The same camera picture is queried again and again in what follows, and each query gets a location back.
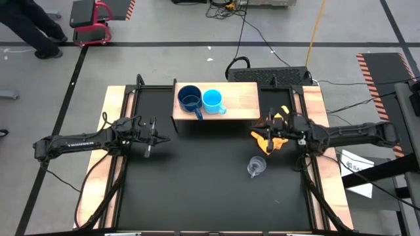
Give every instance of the white cable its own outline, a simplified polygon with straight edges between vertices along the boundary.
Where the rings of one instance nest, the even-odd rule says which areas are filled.
[[[316,83],[316,86],[320,86],[320,83],[316,80],[316,79],[312,79],[312,84],[314,84],[313,82],[315,82]]]
[[[27,50],[11,50],[11,49],[3,49],[3,48],[0,48],[0,50],[2,50],[4,53],[7,53],[7,52],[9,52],[9,53],[23,53],[23,52],[31,52],[31,51],[34,51],[35,49],[27,49]]]

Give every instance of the blue mug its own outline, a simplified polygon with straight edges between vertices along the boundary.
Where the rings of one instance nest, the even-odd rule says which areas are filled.
[[[182,87],[178,91],[178,101],[184,111],[195,112],[197,118],[200,121],[203,120],[203,114],[200,111],[203,104],[201,102],[201,91],[199,88],[193,85]]]
[[[225,114],[226,108],[222,105],[222,94],[215,90],[207,90],[203,95],[204,110],[208,114]]]

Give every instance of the shoe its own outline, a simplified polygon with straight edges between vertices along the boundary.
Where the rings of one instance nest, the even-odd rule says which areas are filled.
[[[7,130],[0,130],[0,137],[4,137],[8,134],[9,132]]]
[[[64,36],[63,38],[61,38],[61,39],[56,39],[56,38],[53,38],[53,37],[48,37],[53,43],[65,43],[65,42],[67,42],[67,40],[68,40],[68,38],[66,37],[66,36]]]
[[[46,60],[46,59],[51,59],[51,58],[60,58],[60,57],[63,56],[63,52],[59,49],[57,54],[51,55],[51,54],[43,54],[43,53],[40,53],[40,52],[36,51],[35,56],[38,59]]]

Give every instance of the person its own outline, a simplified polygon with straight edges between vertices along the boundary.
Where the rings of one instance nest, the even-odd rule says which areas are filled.
[[[37,58],[60,58],[63,55],[55,43],[66,42],[67,37],[33,0],[0,0],[0,22],[36,49]]]

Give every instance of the yellow cable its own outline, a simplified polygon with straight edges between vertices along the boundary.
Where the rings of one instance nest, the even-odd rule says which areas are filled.
[[[316,19],[316,23],[315,23],[315,27],[314,27],[314,32],[312,33],[312,38],[310,39],[308,54],[306,56],[306,63],[305,63],[305,66],[306,67],[308,67],[309,57],[310,57],[310,51],[312,50],[312,44],[314,43],[316,30],[318,29],[318,24],[320,23],[322,12],[324,11],[325,4],[326,4],[326,0],[322,0],[322,5],[321,5],[320,13],[318,13],[318,17]]]

